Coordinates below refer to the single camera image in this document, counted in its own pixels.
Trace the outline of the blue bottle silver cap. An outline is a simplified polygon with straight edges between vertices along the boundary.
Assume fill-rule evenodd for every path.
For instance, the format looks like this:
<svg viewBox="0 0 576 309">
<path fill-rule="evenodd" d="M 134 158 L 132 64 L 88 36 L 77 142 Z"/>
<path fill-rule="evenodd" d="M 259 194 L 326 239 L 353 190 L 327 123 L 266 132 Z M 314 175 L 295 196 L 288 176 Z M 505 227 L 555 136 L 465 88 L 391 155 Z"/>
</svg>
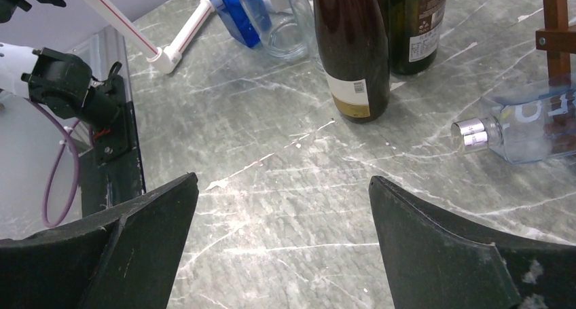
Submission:
<svg viewBox="0 0 576 309">
<path fill-rule="evenodd" d="M 492 91 L 478 116 L 452 123 L 456 149 L 489 149 L 512 164 L 575 154 L 575 74 Z"/>
</svg>

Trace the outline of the brown bottle gold foil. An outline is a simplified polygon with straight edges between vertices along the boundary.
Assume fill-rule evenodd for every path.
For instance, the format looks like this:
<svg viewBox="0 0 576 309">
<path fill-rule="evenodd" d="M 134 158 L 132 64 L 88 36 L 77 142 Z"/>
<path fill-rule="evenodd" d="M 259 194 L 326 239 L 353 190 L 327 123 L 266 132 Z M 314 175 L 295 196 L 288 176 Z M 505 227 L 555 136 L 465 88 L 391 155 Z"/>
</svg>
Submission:
<svg viewBox="0 0 576 309">
<path fill-rule="evenodd" d="M 338 111 L 378 119 L 390 98 L 389 44 L 382 0 L 313 0 L 319 56 Z"/>
</svg>

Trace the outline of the clear bottle chrome cap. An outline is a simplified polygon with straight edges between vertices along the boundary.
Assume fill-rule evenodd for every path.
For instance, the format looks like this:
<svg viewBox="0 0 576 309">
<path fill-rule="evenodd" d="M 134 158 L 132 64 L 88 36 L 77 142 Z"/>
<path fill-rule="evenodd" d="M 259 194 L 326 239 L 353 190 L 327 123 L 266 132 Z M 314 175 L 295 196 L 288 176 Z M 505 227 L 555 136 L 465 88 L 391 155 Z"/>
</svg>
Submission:
<svg viewBox="0 0 576 309">
<path fill-rule="evenodd" d="M 269 29 L 271 0 L 209 0 L 230 35 L 248 48 L 260 46 L 257 27 Z"/>
</svg>

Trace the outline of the green bottle grey cap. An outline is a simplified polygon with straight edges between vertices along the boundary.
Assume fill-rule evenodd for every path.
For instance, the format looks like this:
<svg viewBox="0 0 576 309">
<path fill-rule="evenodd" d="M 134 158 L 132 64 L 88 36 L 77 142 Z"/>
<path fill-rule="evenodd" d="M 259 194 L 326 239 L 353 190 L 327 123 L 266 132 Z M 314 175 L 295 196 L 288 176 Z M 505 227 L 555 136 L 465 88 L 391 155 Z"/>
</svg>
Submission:
<svg viewBox="0 0 576 309">
<path fill-rule="evenodd" d="M 415 75 L 430 67 L 439 47 L 447 0 L 382 0 L 391 71 Z"/>
</svg>

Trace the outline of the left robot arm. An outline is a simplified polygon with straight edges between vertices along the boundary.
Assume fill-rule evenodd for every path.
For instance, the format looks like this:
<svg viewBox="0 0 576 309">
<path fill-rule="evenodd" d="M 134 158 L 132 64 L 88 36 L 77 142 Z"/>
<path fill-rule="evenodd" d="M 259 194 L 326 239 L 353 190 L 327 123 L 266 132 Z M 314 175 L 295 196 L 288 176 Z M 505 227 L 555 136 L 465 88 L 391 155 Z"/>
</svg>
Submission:
<svg viewBox="0 0 576 309">
<path fill-rule="evenodd" d="M 50 48 L 1 44 L 1 91 L 45 105 L 62 119 L 76 117 L 100 130 L 125 120 L 122 65 L 100 81 L 79 56 Z"/>
</svg>

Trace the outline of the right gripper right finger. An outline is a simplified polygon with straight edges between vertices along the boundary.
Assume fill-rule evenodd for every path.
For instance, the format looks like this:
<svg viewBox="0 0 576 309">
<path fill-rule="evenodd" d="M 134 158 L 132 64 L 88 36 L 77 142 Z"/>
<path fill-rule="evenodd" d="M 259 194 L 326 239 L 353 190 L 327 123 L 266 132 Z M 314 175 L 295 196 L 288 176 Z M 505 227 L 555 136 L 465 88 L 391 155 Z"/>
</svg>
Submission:
<svg viewBox="0 0 576 309">
<path fill-rule="evenodd" d="M 396 308 L 574 308 L 575 247 L 501 232 L 381 176 L 370 202 Z"/>
</svg>

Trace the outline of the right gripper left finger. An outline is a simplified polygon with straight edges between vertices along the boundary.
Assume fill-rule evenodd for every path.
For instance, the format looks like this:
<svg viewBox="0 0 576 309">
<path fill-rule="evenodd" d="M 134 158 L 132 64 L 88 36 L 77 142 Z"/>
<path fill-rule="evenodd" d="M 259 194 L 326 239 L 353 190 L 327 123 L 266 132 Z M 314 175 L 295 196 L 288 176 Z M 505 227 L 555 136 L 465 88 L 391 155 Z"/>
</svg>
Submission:
<svg viewBox="0 0 576 309">
<path fill-rule="evenodd" d="M 199 196 L 183 175 L 77 221 L 1 241 L 2 308 L 165 308 Z"/>
</svg>

